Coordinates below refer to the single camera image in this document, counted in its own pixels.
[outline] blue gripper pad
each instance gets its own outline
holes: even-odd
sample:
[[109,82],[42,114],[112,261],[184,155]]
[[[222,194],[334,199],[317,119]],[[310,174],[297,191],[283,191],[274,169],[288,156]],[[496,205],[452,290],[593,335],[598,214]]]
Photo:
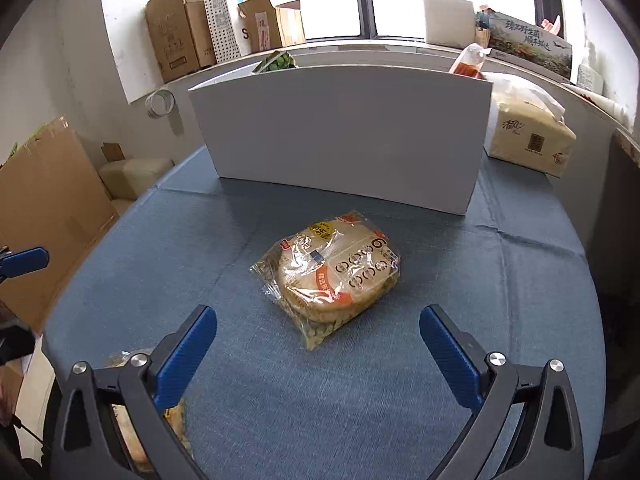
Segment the blue gripper pad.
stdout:
[[172,408],[182,398],[211,343],[218,320],[211,307],[205,308],[156,375],[154,404],[158,412]]
[[482,408],[480,373],[431,307],[420,314],[420,335],[460,406]]
[[49,253],[42,247],[34,247],[2,258],[0,276],[15,278],[34,270],[44,269],[47,265],[49,265]]

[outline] white wall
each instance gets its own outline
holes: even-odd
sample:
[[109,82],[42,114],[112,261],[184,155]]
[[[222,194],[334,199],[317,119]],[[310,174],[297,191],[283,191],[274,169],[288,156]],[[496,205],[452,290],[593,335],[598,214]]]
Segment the white wall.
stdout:
[[582,0],[586,36],[596,49],[597,72],[604,78],[603,95],[628,110],[632,129],[638,109],[638,57],[600,0]]
[[198,132],[148,117],[143,101],[127,103],[100,0],[34,0],[0,50],[0,158],[60,114],[96,166],[102,142],[119,142],[127,157],[175,162],[202,143]]

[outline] yellow label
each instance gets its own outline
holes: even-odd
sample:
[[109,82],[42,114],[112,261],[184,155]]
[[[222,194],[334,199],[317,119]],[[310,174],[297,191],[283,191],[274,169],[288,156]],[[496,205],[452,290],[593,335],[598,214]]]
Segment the yellow label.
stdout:
[[328,224],[327,222],[318,222],[317,224],[313,224],[312,226],[309,226],[309,230],[315,232],[324,240],[330,238],[334,232],[334,228],[332,228],[331,224]]

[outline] silver bolt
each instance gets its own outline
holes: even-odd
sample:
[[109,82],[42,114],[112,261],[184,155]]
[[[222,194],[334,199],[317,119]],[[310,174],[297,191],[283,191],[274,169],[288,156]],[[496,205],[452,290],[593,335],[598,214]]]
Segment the silver bolt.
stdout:
[[138,368],[138,367],[146,365],[147,361],[148,361],[148,358],[146,357],[146,355],[144,355],[144,354],[135,354],[131,358],[131,365],[135,366],[136,368]]
[[564,370],[564,365],[562,364],[562,361],[560,359],[551,359],[549,366],[555,372],[561,372],[562,370]]
[[500,352],[491,352],[489,354],[489,362],[494,366],[502,366],[507,362],[507,358]]
[[86,363],[84,361],[78,361],[74,364],[74,367],[71,368],[71,371],[76,375],[83,374],[86,371]]

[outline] blue tablecloth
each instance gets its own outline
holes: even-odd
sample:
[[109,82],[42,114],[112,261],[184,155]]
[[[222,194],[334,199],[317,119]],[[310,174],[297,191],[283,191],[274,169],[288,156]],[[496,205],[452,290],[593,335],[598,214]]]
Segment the blue tablecloth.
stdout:
[[[276,240],[351,209],[396,245],[401,279],[305,351],[248,269]],[[47,355],[59,377],[78,360],[101,367],[112,354],[154,346],[199,303],[215,308],[218,336],[186,393],[187,435],[212,479],[426,478],[469,416],[418,334],[430,303],[488,351],[521,364],[564,361],[591,468],[605,395],[600,311],[584,250],[541,173],[483,156],[458,217],[219,179],[201,148],[84,262],[47,323]]]

